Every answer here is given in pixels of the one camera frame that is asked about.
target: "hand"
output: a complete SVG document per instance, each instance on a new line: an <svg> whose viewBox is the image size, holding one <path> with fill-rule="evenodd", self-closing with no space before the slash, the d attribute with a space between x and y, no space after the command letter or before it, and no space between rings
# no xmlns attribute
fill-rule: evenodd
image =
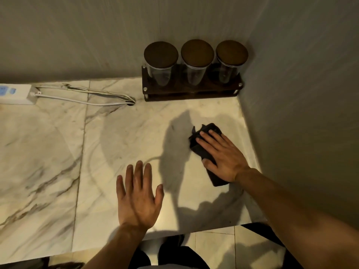
<svg viewBox="0 0 359 269"><path fill-rule="evenodd" d="M121 175L117 177L116 192L119 202L119 224L138 228L146 233L154 226L163 201L163 185L156 189L156 197L152 192L152 167L146 164L142 173L143 163L138 161L133 172L133 166L128 165L125 185Z"/></svg>
<svg viewBox="0 0 359 269"><path fill-rule="evenodd" d="M214 139L201 131L200 135L207 142L200 138L196 138L196 141L213 156L217 166L210 160L203 159L204 167L227 182L234 182L241 172L250 170L245 156L225 135L220 136L213 130L209 133Z"/></svg>

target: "person's left hand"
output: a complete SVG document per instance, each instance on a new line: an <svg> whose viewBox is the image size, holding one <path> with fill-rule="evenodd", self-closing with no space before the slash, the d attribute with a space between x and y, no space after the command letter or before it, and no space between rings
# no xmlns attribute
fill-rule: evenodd
<svg viewBox="0 0 359 269"><path fill-rule="evenodd" d="M142 173L143 163L138 161L135 167L128 165L125 186L121 175L117 177L116 192L119 202L119 224L129 225L146 232L154 226L162 207L164 197L163 185L156 189L156 197L152 192L152 167L146 164Z"/></svg>

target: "black pants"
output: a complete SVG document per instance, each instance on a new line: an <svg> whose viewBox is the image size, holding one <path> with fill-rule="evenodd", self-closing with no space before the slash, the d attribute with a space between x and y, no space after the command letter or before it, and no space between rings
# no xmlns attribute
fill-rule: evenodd
<svg viewBox="0 0 359 269"><path fill-rule="evenodd" d="M172 246L162 244L158 252L158 265L178 264L198 269L209 269L206 262L188 246ZM128 269L137 269L151 265L150 259L140 249L136 249Z"/></svg>

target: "finger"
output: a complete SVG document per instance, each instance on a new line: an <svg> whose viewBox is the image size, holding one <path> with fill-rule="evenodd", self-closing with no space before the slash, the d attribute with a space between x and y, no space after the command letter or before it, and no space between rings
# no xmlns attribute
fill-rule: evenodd
<svg viewBox="0 0 359 269"><path fill-rule="evenodd" d="M117 176L116 179L116 193L118 199L122 199L126 195L125 187L123 186L123 178L121 175Z"/></svg>
<svg viewBox="0 0 359 269"><path fill-rule="evenodd" d="M224 135L224 134L222 133L221 136L222 136L223 140L225 140L226 143L228 143L229 146L236 147L236 146L232 143L232 141L231 141L230 139L228 139L228 137L227 137L226 135Z"/></svg>
<svg viewBox="0 0 359 269"><path fill-rule="evenodd" d="M143 186L142 188L146 191L152 193L152 166L150 163L147 163L145 166L145 170L143 171Z"/></svg>
<svg viewBox="0 0 359 269"><path fill-rule="evenodd" d="M213 139L211 136L209 136L207 133L204 133L203 131L201 131L200 135L202 136L202 138L204 138L210 145L212 145L217 150L220 150L223 147L215 139Z"/></svg>
<svg viewBox="0 0 359 269"><path fill-rule="evenodd" d="M143 169L143 163L142 161L138 161L136 163L135 167L135 173L134 173L134 190L142 190L142 169Z"/></svg>
<svg viewBox="0 0 359 269"><path fill-rule="evenodd" d="M127 166L126 177L125 177L126 193L132 193L133 191L134 189L133 179L134 179L134 167L132 164L130 164Z"/></svg>
<svg viewBox="0 0 359 269"><path fill-rule="evenodd" d="M207 170L211 171L213 174L218 176L218 174L217 174L218 173L218 167L215 164L213 164L212 161L204 158L202 160L202 163L203 163L203 166L206 167Z"/></svg>
<svg viewBox="0 0 359 269"><path fill-rule="evenodd" d="M216 150L212 145L205 142L204 140L201 140L200 138L196 138L197 143L202 146L208 153L210 153L212 156L217 154L218 150Z"/></svg>
<svg viewBox="0 0 359 269"><path fill-rule="evenodd" d="M158 212L162 208L163 198L164 198L163 185L159 184L156 188L156 196L155 196L155 205Z"/></svg>
<svg viewBox="0 0 359 269"><path fill-rule="evenodd" d="M227 142L220 135L218 135L216 132L214 132L213 130L210 130L209 134L211 134L213 136L213 138L215 138L215 140L217 142L219 142L219 144L221 144L222 146L224 146L224 147L228 146Z"/></svg>

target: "person's left arm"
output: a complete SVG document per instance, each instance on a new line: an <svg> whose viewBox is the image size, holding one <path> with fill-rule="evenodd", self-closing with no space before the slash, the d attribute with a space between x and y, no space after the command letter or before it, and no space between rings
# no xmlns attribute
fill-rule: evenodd
<svg viewBox="0 0 359 269"><path fill-rule="evenodd" d="M135 167L127 166L125 186L121 175L117 177L116 192L119 202L119 229L114 238L105 245L83 268L127 269L131 258L148 229L154 226L163 201L163 186L152 192L152 168L138 161Z"/></svg>

